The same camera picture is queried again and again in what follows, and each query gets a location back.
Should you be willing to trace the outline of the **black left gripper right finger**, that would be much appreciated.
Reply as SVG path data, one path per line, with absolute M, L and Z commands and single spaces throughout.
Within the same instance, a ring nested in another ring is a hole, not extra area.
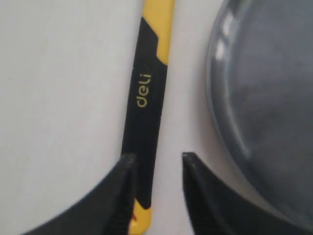
M 251 203 L 220 180 L 194 152 L 182 154 L 183 192 L 196 235 L 308 235 Z

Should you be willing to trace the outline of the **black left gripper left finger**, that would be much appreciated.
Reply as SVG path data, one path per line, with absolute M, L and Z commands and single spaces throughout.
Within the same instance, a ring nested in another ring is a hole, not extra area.
M 29 235 L 127 235 L 136 191 L 136 156 L 124 154 L 108 175 L 68 210 Z

